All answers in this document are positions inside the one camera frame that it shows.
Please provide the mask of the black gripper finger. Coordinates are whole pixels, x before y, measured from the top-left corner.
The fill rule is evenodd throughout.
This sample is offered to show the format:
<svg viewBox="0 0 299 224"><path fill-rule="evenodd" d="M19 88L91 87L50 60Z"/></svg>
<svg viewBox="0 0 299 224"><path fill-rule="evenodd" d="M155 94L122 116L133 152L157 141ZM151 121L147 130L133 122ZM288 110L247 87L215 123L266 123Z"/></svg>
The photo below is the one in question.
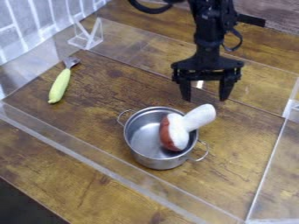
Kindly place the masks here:
<svg viewBox="0 0 299 224"><path fill-rule="evenodd" d="M189 102L193 98L193 84L189 80L181 81L182 98Z"/></svg>
<svg viewBox="0 0 299 224"><path fill-rule="evenodd" d="M230 98L230 93L234 89L237 80L235 79L226 79L223 78L219 81L219 99L226 101Z"/></svg>

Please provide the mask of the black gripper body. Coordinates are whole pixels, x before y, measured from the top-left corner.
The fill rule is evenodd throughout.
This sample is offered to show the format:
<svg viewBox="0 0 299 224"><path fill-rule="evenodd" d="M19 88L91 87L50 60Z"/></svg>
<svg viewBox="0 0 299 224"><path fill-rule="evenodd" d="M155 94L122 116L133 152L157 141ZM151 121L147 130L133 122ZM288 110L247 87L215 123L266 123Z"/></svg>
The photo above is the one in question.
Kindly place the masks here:
<svg viewBox="0 0 299 224"><path fill-rule="evenodd" d="M185 60L173 63L173 80L181 84L182 80L221 81L223 78L241 79L245 63L241 60L221 56L223 41L195 40L195 54Z"/></svg>

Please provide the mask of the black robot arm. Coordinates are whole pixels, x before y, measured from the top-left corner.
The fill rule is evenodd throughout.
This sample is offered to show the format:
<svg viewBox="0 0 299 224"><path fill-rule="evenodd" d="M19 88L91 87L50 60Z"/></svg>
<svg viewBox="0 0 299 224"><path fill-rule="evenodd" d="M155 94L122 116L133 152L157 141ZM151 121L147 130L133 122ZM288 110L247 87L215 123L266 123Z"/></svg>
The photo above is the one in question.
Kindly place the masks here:
<svg viewBox="0 0 299 224"><path fill-rule="evenodd" d="M245 62L222 57L221 46L230 52L242 46L243 37L234 28L239 14L233 0L189 0L189 3L197 24L197 52L173 63L173 80L186 101L193 97L193 81L219 81L219 99L226 101L241 79Z"/></svg>

